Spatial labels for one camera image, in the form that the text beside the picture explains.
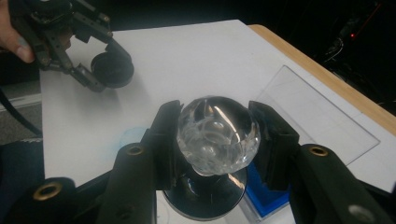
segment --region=blue object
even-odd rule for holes
[[[256,166],[247,167],[247,196],[260,217],[266,217],[289,201],[289,191],[271,191],[262,183]]]

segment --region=wooden table edge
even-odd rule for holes
[[[320,64],[297,50],[297,48],[274,34],[266,27],[257,24],[249,25],[248,27],[283,52],[290,59],[294,60],[319,81],[347,100],[350,104],[358,108],[361,113],[374,120],[388,132],[396,135],[396,117],[390,114],[387,110],[356,91],[354,88],[332,74],[329,70],[325,69]]]

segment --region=finger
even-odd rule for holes
[[[9,28],[7,32],[5,32],[5,35],[6,37],[3,42],[6,49],[16,54],[26,63],[31,63],[35,60],[35,55],[29,44],[15,30]]]

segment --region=crystal ball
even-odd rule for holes
[[[260,144],[250,111],[219,96],[194,100],[177,122],[177,143],[199,175],[225,175],[250,164]]]

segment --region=brass screw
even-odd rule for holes
[[[37,201],[46,201],[47,199],[55,197],[61,190],[61,183],[49,182],[48,184],[40,186],[33,194],[33,198]]]
[[[145,151],[142,147],[130,147],[126,149],[126,154],[130,156],[137,156],[142,154]]]
[[[41,63],[43,63],[44,65],[47,65],[48,62],[49,62],[49,60],[46,59],[46,58],[43,58],[43,59],[41,60]]]
[[[314,154],[316,156],[320,156],[320,157],[326,157],[329,155],[329,152],[326,149],[321,148],[321,147],[311,147],[311,148],[309,148],[309,151],[312,154]]]

